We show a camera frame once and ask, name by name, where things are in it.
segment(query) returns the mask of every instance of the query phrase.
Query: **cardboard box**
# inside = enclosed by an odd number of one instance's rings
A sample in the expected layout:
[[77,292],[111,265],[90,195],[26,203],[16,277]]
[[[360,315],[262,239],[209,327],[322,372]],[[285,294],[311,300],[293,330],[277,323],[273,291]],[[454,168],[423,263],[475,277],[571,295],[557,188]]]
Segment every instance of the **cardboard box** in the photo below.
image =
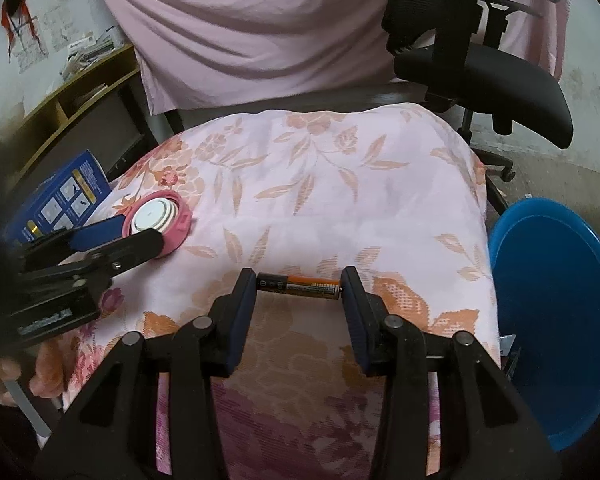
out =
[[5,229],[10,242],[26,243],[62,227],[80,227],[111,192],[89,150],[38,186]]

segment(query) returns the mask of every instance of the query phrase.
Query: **white round lid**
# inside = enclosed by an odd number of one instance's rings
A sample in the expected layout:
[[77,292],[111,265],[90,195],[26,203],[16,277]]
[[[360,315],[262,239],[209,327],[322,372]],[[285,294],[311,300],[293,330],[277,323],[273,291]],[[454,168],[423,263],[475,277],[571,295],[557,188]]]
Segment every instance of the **white round lid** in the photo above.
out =
[[145,229],[164,232],[178,214],[178,206],[167,198],[154,198],[142,204],[131,222],[131,234]]

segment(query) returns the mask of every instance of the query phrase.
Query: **pink cloth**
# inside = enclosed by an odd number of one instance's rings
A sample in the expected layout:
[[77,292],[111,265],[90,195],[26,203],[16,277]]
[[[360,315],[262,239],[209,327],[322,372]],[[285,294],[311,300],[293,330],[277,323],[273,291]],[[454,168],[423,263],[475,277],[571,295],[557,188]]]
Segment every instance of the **pink cloth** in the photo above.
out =
[[[189,203],[193,229],[175,252],[115,277],[100,319],[67,335],[77,356],[65,401],[125,332],[176,331],[229,293],[242,267],[337,279],[355,265],[389,312],[438,335],[469,330],[499,360],[484,167],[424,108],[268,110],[210,121],[139,160],[90,221],[124,214],[158,189]],[[340,302],[259,293],[242,361],[213,386],[230,478],[366,479],[382,383],[355,364]],[[168,471],[162,386],[157,458]],[[433,380],[431,391],[433,472]]]
[[[105,0],[136,47],[149,109],[159,114],[387,82],[387,0]],[[568,0],[522,1],[505,50],[556,77]]]

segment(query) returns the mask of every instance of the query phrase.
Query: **metal bolt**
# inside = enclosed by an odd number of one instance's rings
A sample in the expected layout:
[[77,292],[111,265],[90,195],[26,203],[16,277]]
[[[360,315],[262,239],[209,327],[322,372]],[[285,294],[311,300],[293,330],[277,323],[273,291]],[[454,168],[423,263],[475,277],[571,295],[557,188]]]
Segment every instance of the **metal bolt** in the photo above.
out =
[[213,324],[213,320],[209,316],[198,316],[193,320],[193,326],[199,330],[209,328]]
[[122,342],[127,346],[133,346],[140,341],[139,332],[128,332],[122,336]]
[[384,324],[389,328],[400,328],[402,326],[402,318],[395,314],[389,314],[384,318]]
[[457,332],[455,338],[462,346],[469,346],[474,342],[474,336],[464,330]]

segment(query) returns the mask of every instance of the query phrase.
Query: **floral pattern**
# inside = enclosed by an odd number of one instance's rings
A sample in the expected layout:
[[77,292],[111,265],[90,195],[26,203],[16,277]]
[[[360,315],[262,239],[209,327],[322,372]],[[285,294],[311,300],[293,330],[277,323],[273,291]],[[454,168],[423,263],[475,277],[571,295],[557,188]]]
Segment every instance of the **floral pattern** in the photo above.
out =
[[[458,139],[417,105],[230,116],[171,137],[115,183],[93,221],[172,189],[195,228],[173,254],[115,277],[100,319],[67,335],[65,400],[126,332],[175,332],[243,267],[338,279],[355,265],[390,312],[439,335],[469,330],[497,360],[484,167]],[[446,213],[460,209],[463,220]],[[360,372],[346,327],[339,302],[258,295],[240,365],[213,384],[232,479],[367,478],[384,380]],[[436,384],[429,473],[440,464]],[[170,473],[167,399],[161,376],[156,456]]]

